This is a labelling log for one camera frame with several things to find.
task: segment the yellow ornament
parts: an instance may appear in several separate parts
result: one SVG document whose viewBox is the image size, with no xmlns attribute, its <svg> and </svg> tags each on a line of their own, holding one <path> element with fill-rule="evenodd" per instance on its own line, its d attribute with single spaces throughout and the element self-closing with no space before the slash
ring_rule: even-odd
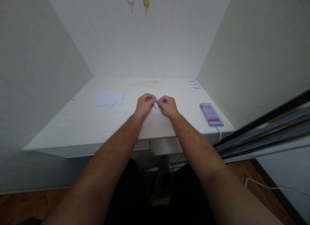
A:
<svg viewBox="0 0 310 225">
<path fill-rule="evenodd" d="M 150 0 L 143 0 L 143 4 L 146 10 L 146 15 L 148 15 L 148 7 L 150 5 Z"/>
</svg>

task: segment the wooden floor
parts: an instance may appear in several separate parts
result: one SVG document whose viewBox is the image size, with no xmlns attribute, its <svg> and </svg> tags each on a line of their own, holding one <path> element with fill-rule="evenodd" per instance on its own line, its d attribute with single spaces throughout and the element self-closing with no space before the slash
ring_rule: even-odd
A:
<svg viewBox="0 0 310 225">
<path fill-rule="evenodd" d="M 251 178 L 266 185 L 250 161 L 227 164 L 229 169 L 245 184 Z M 272 190 L 252 181 L 247 187 L 283 224 L 295 224 L 287 214 Z M 43 220 L 45 216 L 61 201 L 68 188 L 42 190 L 26 193 L 0 195 L 0 224 L 18 224 L 28 218 Z"/>
</svg>

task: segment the finger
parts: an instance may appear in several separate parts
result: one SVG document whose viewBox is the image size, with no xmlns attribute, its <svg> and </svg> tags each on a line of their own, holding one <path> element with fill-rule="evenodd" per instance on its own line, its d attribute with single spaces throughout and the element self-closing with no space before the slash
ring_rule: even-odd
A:
<svg viewBox="0 0 310 225">
<path fill-rule="evenodd" d="M 161 100 L 161 101 L 169 101 L 172 97 L 169 97 L 169 96 L 162 96 L 161 98 L 159 98 L 158 100 Z"/>
<path fill-rule="evenodd" d="M 162 107 L 163 104 L 165 104 L 165 103 L 162 100 L 158 99 L 157 104 L 159 105 L 159 107 Z"/>
<path fill-rule="evenodd" d="M 150 94 L 150 93 L 146 93 L 146 94 L 142 95 L 141 98 L 144 100 L 146 100 L 148 98 L 153 98 L 154 100 L 156 100 L 156 96 L 154 96 L 153 94 Z"/>
<path fill-rule="evenodd" d="M 156 102 L 156 100 L 154 100 L 153 98 L 149 98 L 148 103 L 149 103 L 150 105 L 153 105 L 155 102 Z"/>
</svg>

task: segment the forearm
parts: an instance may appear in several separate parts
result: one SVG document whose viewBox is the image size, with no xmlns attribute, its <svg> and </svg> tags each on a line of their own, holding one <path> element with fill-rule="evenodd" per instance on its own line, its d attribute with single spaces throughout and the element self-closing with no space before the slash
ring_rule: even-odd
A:
<svg viewBox="0 0 310 225">
<path fill-rule="evenodd" d="M 171 122 L 183 152 L 201 182 L 226 168 L 214 147 L 181 114 L 172 117 Z"/>
<path fill-rule="evenodd" d="M 103 224 L 142 127 L 133 114 L 96 152 L 45 224 Z"/>
<path fill-rule="evenodd" d="M 171 119 L 187 160 L 203 187 L 219 224 L 280 224 L 233 175 L 208 140 L 186 119 Z"/>
</svg>

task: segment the white cable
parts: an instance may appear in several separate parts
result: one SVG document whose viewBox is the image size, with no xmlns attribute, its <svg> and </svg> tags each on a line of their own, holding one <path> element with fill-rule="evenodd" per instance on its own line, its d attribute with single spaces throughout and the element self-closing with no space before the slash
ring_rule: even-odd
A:
<svg viewBox="0 0 310 225">
<path fill-rule="evenodd" d="M 219 143 L 220 141 L 221 141 L 221 139 L 222 139 L 222 133 L 220 132 L 220 130 L 217 128 L 217 126 L 215 127 L 218 131 L 219 131 L 219 133 L 220 133 L 220 140 L 219 141 L 217 141 L 216 143 L 214 143 L 214 144 L 217 144 L 217 143 Z"/>
<path fill-rule="evenodd" d="M 179 165 L 181 165 L 181 166 L 183 166 L 183 165 L 179 163 L 179 159 L 181 159 L 182 157 L 185 157 L 185 155 L 183 155 L 183 156 L 181 156 L 181 157 L 179 157 L 179 158 L 177 159 L 177 163 L 178 163 Z"/>
<path fill-rule="evenodd" d="M 247 178 L 246 179 L 246 181 L 245 181 L 245 187 L 248 185 L 248 180 L 251 180 L 251 181 L 254 181 L 254 180 L 252 180 L 251 178 Z M 289 190 L 295 190 L 295 191 L 298 191 L 298 192 L 300 192 L 300 193 L 302 193 L 302 194 L 305 194 L 305 195 L 307 195 L 308 197 L 310 197 L 310 195 L 309 194 L 307 194 L 307 193 L 305 193 L 305 192 L 303 192 L 303 191 L 300 191 L 300 190 L 298 190 L 298 189 L 294 189 L 294 188 L 289 188 L 289 187 L 273 187 L 273 188 L 270 188 L 270 187 L 268 187 L 268 186 L 266 186 L 266 185 L 263 185 L 263 184 L 261 184 L 261 183 L 258 183 L 257 181 L 254 181 L 255 183 L 257 183 L 257 184 L 259 184 L 259 185 L 261 185 L 261 186 L 264 186 L 264 187 L 266 187 L 266 188 L 268 188 L 268 189 L 289 189 Z"/>
</svg>

